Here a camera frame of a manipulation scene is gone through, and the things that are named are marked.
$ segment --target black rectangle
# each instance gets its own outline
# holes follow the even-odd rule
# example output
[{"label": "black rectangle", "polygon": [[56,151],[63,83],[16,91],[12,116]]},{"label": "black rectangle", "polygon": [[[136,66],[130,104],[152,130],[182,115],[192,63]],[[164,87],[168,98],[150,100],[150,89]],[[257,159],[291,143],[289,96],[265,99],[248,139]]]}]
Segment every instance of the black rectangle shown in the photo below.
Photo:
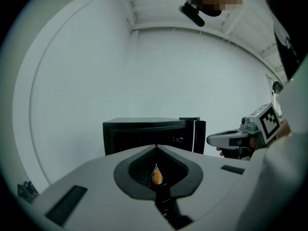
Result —
[{"label": "black rectangle", "polygon": [[245,171],[244,168],[233,167],[233,166],[229,166],[229,165],[224,165],[224,166],[221,167],[221,169],[235,173],[235,174],[239,174],[239,175],[242,175]]},{"label": "black rectangle", "polygon": [[45,216],[59,226],[62,226],[87,190],[84,187],[73,186]]}]

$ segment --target white wall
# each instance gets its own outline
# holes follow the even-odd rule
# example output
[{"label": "white wall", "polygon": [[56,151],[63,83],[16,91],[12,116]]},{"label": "white wall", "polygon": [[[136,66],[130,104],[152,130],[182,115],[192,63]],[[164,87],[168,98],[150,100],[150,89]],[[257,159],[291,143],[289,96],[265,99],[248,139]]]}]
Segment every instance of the white wall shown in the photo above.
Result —
[{"label": "white wall", "polygon": [[122,88],[129,36],[116,0],[93,0],[46,49],[33,82],[30,126],[49,183],[103,156],[102,122],[129,115]]},{"label": "white wall", "polygon": [[[130,114],[200,116],[207,136],[238,128],[242,116],[270,102],[265,73],[270,71],[247,51],[215,36],[143,30],[131,65]],[[205,154],[218,156],[208,144]]]},{"label": "white wall", "polygon": [[11,191],[29,180],[20,160],[12,124],[16,78],[31,43],[45,24],[73,0],[31,0],[17,17],[0,50],[0,168]]}]

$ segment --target snack package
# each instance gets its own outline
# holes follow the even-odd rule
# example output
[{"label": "snack package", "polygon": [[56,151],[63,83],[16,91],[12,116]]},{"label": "snack package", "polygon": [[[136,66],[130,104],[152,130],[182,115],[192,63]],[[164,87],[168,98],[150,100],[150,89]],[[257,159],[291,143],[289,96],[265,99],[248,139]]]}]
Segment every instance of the snack package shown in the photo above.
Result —
[{"label": "snack package", "polygon": [[161,183],[163,183],[163,176],[162,174],[160,173],[158,167],[157,167],[157,164],[153,170],[153,174],[152,174],[152,183],[154,185],[159,185]]}]

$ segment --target white ceiling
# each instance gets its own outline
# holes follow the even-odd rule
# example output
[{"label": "white ceiling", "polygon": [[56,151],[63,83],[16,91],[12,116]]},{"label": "white ceiling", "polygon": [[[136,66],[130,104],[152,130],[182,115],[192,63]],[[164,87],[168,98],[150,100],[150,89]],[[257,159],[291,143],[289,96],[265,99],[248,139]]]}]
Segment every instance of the white ceiling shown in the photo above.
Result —
[{"label": "white ceiling", "polygon": [[179,7],[185,0],[119,0],[130,29],[182,27],[203,31],[243,47],[261,60],[285,84],[287,78],[277,51],[273,19],[264,0],[248,0],[218,17],[199,15],[204,27],[196,26]]}]

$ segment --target black microwave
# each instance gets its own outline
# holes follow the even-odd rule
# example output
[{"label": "black microwave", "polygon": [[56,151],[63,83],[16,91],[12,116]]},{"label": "black microwave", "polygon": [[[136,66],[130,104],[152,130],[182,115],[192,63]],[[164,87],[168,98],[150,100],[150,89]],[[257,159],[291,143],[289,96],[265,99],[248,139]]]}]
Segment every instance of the black microwave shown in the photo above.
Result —
[{"label": "black microwave", "polygon": [[103,122],[105,154],[162,144],[203,154],[206,122],[199,117],[116,118]]}]

